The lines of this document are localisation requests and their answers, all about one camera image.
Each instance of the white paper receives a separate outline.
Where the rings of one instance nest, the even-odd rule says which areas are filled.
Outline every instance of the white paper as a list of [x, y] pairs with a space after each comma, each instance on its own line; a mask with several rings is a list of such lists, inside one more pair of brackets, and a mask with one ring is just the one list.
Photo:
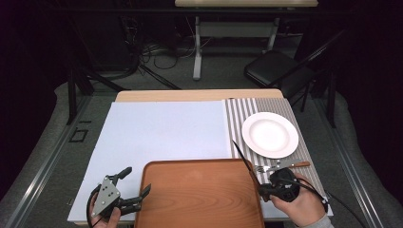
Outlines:
[[67, 220], [85, 222], [90, 192], [128, 166], [133, 171], [117, 184], [125, 200], [138, 196], [149, 162], [231, 158], [226, 121], [222, 101], [113, 103]]

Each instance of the sleeve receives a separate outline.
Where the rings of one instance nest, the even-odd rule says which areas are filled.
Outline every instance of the sleeve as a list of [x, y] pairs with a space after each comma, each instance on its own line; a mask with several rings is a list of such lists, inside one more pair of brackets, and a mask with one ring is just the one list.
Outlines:
[[330, 219], [327, 215], [324, 215], [320, 220], [317, 222], [304, 226], [304, 227], [298, 227], [298, 228], [334, 228], [332, 225], [332, 222], [330, 222]]

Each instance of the dark background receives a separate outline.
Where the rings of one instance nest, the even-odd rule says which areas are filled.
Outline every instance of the dark background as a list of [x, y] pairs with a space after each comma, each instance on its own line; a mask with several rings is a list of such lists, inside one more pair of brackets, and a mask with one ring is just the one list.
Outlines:
[[[88, 2], [69, 1], [77, 7]], [[59, 29], [62, 28], [67, 38], [67, 42], [61, 44], [56, 39], [59, 31], [48, 23], [47, 16], [34, 1], [2, 4], [0, 171], [3, 175], [0, 198], [19, 174], [48, 123], [56, 103], [53, 91], [67, 81], [68, 70], [74, 66], [71, 56], [79, 64], [96, 69], [120, 69], [118, 65], [133, 63], [116, 17], [78, 17], [74, 20], [75, 27], [65, 18], [57, 17]], [[107, 1], [102, 4], [101, 7], [114, 6]], [[403, 172], [400, 171], [403, 147], [401, 4], [375, 0], [364, 4], [321, 0], [319, 5], [325, 9], [356, 10], [356, 18], [348, 23], [341, 19], [330, 24], [313, 20], [306, 32], [310, 39], [302, 40], [297, 56], [303, 56], [320, 44], [332, 29], [348, 25], [350, 45], [338, 51], [343, 53], [343, 61], [337, 72], [337, 91], [349, 104], [364, 157], [384, 186], [403, 202]], [[165, 18], [164, 22], [166, 30], [161, 31], [170, 35], [162, 37], [168, 37], [167, 45], [174, 46], [176, 38], [172, 28], [176, 20]], [[157, 40], [161, 37], [160, 33], [153, 33], [157, 29], [155, 26], [161, 25], [158, 20], [146, 20], [144, 24], [145, 32]]]

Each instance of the striped placemat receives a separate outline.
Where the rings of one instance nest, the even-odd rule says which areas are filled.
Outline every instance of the striped placemat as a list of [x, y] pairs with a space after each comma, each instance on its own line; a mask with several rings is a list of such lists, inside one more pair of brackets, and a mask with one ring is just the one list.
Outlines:
[[[301, 159], [303, 161], [309, 161], [311, 163], [308, 167], [293, 168], [294, 172], [298, 172], [307, 177], [316, 190], [325, 196], [323, 186], [320, 182], [317, 171], [309, 155], [305, 141], [302, 138], [299, 130], [297, 120], [294, 116], [293, 110], [287, 99], [283, 98], [245, 98], [245, 99], [227, 99], [224, 101], [225, 111], [228, 118], [228, 132], [229, 139], [235, 141], [240, 147], [244, 157], [253, 164], [257, 165], [276, 165], [277, 159], [268, 159], [255, 153], [251, 150], [242, 139], [241, 129], [242, 124], [249, 116], [258, 112], [273, 112], [277, 113], [288, 121], [290, 121], [297, 129], [299, 136], [297, 150], [286, 158], [280, 159], [281, 161]], [[232, 158], [239, 158], [237, 148], [231, 146]], [[257, 173], [258, 179], [261, 183], [268, 182], [268, 174]]]

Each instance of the gray floor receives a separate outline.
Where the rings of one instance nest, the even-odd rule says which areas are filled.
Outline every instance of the gray floor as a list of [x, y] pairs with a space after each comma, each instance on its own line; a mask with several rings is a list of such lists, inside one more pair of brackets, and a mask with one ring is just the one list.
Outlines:
[[[195, 88], [257, 88], [243, 77], [243, 67], [259, 55], [265, 47], [264, 40], [218, 39], [211, 40], [203, 49], [201, 80], [194, 81], [193, 57], [181, 58], [171, 69], [158, 69], [153, 58], [146, 64], [156, 73], [183, 89]], [[297, 39], [276, 41], [276, 49], [294, 54]], [[166, 55], [156, 57], [156, 63], [169, 67], [173, 59]], [[115, 83], [129, 89], [168, 89], [148, 74], [135, 74], [116, 80]], [[56, 89], [58, 104], [43, 136], [32, 151], [29, 160], [14, 185], [0, 202], [0, 227], [7, 224], [14, 227], [74, 227], [67, 222], [71, 203], [78, 191], [89, 157], [97, 142], [110, 103], [116, 93], [110, 88], [94, 82], [96, 92], [92, 97], [80, 97], [80, 115], [72, 126], [66, 127], [68, 118], [67, 85]], [[339, 95], [336, 97], [336, 130], [330, 129], [324, 119], [323, 101], [309, 99], [305, 112], [294, 107], [299, 128], [311, 153], [324, 188], [339, 197], [368, 227], [401, 227], [403, 209], [382, 187], [372, 168], [365, 162], [356, 144], [354, 125], [348, 113], [348, 106]], [[68, 142], [72, 130], [87, 129], [84, 142]], [[373, 225], [367, 208], [362, 206], [360, 191], [346, 175], [343, 160], [338, 156], [340, 144], [348, 152], [364, 192], [367, 193], [372, 211], [381, 221]], [[30, 185], [40, 180], [43, 188], [32, 193]], [[332, 223], [335, 227], [359, 227], [358, 222], [334, 199], [330, 203], [335, 212]]]

